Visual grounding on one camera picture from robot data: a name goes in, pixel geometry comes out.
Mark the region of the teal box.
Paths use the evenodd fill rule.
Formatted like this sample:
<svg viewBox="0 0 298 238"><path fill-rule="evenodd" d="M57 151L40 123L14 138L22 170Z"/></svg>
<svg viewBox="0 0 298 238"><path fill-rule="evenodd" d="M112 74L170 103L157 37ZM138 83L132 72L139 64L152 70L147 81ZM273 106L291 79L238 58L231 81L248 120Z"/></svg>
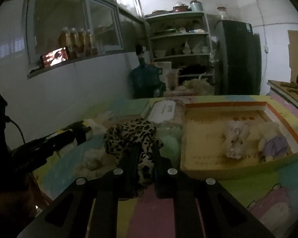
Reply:
<svg viewBox="0 0 298 238"><path fill-rule="evenodd" d="M108 110L116 118L136 117L146 118L151 109L149 99L123 99L113 101Z"/></svg>

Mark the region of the green bubble wrap bag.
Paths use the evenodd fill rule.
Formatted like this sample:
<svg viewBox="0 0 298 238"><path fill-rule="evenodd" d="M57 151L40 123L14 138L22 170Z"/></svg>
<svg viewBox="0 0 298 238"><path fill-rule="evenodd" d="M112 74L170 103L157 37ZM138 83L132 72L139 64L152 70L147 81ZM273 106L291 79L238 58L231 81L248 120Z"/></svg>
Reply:
<svg viewBox="0 0 298 238"><path fill-rule="evenodd" d="M170 159L172 166L178 168L181 158L182 133L160 132L158 136L163 142L163 147L160 148L161 156Z"/></svg>

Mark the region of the phone with lit screen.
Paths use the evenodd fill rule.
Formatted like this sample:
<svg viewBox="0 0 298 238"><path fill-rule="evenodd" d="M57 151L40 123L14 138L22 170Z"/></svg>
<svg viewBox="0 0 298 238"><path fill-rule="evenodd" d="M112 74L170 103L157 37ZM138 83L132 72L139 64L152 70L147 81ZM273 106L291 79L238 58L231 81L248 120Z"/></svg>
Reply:
<svg viewBox="0 0 298 238"><path fill-rule="evenodd" d="M65 62L68 60L68 53L65 47L53 50L47 54L40 56L42 68L49 68L56 64Z"/></svg>

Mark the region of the glass jar on refrigerator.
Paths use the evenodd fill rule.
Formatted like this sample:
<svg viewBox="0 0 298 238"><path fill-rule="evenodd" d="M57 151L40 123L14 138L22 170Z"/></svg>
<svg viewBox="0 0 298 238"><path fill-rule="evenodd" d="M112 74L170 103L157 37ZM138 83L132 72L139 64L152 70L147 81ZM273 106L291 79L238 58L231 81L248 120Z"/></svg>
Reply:
<svg viewBox="0 0 298 238"><path fill-rule="evenodd" d="M226 20L228 18L227 8L226 7L217 7L220 20Z"/></svg>

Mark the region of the pink plush rabbit toy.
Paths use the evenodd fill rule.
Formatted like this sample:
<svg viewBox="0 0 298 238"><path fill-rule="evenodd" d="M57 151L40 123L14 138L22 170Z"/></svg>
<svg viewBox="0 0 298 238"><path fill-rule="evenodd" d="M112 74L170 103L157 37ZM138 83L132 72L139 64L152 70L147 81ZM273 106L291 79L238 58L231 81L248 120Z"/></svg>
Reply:
<svg viewBox="0 0 298 238"><path fill-rule="evenodd" d="M246 140L250 135L250 127L242 121L228 121L223 133L224 151L227 158L240 160L245 156Z"/></svg>

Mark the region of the floral tissue pack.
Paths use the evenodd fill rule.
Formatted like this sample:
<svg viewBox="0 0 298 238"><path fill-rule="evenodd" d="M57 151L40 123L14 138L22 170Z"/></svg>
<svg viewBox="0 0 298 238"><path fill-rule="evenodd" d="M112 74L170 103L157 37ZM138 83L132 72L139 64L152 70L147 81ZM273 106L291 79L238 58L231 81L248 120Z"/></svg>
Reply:
<svg viewBox="0 0 298 238"><path fill-rule="evenodd" d="M146 118L156 126L181 126L184 121L184 103L181 100L155 102Z"/></svg>

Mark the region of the white plastic bag of goods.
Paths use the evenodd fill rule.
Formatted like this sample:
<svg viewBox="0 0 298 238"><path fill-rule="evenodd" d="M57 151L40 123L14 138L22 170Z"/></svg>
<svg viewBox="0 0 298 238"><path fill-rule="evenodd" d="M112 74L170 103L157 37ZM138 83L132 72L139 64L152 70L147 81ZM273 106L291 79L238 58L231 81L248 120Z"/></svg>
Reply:
<svg viewBox="0 0 298 238"><path fill-rule="evenodd" d="M206 76L200 75L197 79L184 81L182 86L186 89L193 90L198 96L213 96L215 88L207 82Z"/></svg>

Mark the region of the amber bottle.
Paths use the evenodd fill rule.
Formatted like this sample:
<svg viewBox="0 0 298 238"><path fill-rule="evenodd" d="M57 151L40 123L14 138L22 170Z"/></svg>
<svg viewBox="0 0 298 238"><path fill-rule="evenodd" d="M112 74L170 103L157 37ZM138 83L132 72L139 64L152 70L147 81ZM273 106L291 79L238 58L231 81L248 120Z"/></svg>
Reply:
<svg viewBox="0 0 298 238"><path fill-rule="evenodd" d="M85 56L85 49L86 49L86 31L85 29L81 28L78 31L78 40L79 40L79 55L82 57Z"/></svg>
<svg viewBox="0 0 298 238"><path fill-rule="evenodd" d="M60 37L58 38L58 43L61 47L65 47L68 53L73 52L73 47L71 43L71 37L68 27L64 27L61 31Z"/></svg>
<svg viewBox="0 0 298 238"><path fill-rule="evenodd" d="M86 32L86 56L92 56L92 55L97 55L98 50L95 45L95 38L94 34L92 33L91 30L87 30Z"/></svg>
<svg viewBox="0 0 298 238"><path fill-rule="evenodd" d="M80 43L78 38L78 32L74 27L70 29L70 37L71 37L71 43L73 46L73 51L75 52L76 57L78 57Z"/></svg>

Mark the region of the orange-rimmed cardboard box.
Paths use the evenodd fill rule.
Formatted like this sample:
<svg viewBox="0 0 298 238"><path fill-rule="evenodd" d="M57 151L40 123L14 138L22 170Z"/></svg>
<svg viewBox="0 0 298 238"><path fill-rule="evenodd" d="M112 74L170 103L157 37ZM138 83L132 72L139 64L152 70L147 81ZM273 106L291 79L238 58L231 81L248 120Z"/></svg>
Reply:
<svg viewBox="0 0 298 238"><path fill-rule="evenodd" d="M187 104L180 169L189 177L241 178L298 159L298 131L270 102Z"/></svg>

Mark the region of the red pot with lid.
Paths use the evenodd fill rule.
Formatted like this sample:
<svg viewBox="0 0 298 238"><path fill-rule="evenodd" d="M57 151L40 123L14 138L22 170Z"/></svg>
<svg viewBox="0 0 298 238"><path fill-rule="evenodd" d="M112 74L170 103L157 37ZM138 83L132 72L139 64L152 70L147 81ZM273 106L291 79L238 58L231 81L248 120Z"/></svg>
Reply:
<svg viewBox="0 0 298 238"><path fill-rule="evenodd" d="M174 5L172 10L172 12L186 12L186 11L189 11L189 7L182 2L176 3L176 5Z"/></svg>

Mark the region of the black refrigerator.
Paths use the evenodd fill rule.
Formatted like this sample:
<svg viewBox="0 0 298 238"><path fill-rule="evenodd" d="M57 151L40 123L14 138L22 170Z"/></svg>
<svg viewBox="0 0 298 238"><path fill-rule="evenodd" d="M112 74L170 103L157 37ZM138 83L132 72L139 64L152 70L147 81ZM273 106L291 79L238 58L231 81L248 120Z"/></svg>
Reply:
<svg viewBox="0 0 298 238"><path fill-rule="evenodd" d="M249 23L220 20L215 26L220 95L259 95L262 76L260 37Z"/></svg>

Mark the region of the cream teddy bear purple dress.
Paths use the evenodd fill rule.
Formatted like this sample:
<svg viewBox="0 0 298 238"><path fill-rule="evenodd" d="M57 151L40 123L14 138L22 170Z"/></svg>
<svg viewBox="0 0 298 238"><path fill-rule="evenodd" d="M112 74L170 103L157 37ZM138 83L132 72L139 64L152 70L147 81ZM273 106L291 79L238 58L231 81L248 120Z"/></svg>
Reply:
<svg viewBox="0 0 298 238"><path fill-rule="evenodd" d="M279 123L265 122L258 125L258 155L261 162L271 162L292 153L286 137L279 129Z"/></svg>

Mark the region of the wooden counter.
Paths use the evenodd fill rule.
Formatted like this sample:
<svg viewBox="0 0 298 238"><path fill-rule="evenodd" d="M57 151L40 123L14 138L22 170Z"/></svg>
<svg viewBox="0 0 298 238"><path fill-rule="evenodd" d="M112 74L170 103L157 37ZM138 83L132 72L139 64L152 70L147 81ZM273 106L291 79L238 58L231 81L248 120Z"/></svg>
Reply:
<svg viewBox="0 0 298 238"><path fill-rule="evenodd" d="M273 92L298 109L298 84L268 80L268 86Z"/></svg>

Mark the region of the metal storage shelf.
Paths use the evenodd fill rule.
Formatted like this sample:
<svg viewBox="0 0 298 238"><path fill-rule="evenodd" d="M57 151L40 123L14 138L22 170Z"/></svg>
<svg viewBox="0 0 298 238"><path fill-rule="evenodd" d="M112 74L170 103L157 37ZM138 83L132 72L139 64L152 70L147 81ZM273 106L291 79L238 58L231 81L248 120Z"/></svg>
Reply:
<svg viewBox="0 0 298 238"><path fill-rule="evenodd" d="M165 96L195 95L182 84L200 75L215 88L214 51L204 11L157 11L146 22L153 62L163 71Z"/></svg>

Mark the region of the light blue pot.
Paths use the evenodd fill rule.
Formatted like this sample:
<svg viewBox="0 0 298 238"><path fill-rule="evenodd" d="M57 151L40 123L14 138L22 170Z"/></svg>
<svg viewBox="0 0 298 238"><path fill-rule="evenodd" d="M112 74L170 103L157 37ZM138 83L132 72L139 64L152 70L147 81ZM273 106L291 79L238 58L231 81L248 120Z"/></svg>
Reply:
<svg viewBox="0 0 298 238"><path fill-rule="evenodd" d="M202 3L199 2L198 0L192 0L190 2L190 7L191 7L191 10L194 12L204 11Z"/></svg>

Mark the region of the large cardboard sheet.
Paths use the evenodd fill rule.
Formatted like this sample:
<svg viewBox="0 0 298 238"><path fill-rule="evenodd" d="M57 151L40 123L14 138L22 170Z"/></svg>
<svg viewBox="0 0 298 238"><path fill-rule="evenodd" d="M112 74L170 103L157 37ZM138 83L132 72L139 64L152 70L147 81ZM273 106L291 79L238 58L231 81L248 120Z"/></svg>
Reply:
<svg viewBox="0 0 298 238"><path fill-rule="evenodd" d="M296 83L298 76L298 31L288 30L289 67L291 69L291 82Z"/></svg>

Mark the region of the leopard print cloth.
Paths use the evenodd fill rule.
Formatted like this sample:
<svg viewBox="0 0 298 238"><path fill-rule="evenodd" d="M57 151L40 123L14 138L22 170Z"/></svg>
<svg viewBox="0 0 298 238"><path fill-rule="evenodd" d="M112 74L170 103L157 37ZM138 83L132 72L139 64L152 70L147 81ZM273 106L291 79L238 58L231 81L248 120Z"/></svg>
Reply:
<svg viewBox="0 0 298 238"><path fill-rule="evenodd" d="M140 186L152 182L154 164L164 146L156 126L137 118L110 127L103 137L105 152L116 159L116 167L136 175Z"/></svg>

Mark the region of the teal water jug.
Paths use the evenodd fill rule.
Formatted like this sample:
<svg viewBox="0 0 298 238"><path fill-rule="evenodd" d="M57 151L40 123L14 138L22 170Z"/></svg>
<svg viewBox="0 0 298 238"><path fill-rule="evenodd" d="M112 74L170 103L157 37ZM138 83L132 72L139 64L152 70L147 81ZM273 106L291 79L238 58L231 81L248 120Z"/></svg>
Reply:
<svg viewBox="0 0 298 238"><path fill-rule="evenodd" d="M162 97L166 91L166 84L160 80L162 69L146 63L144 50L141 44L135 45L135 52L139 61L139 66L133 69L130 73L133 98Z"/></svg>

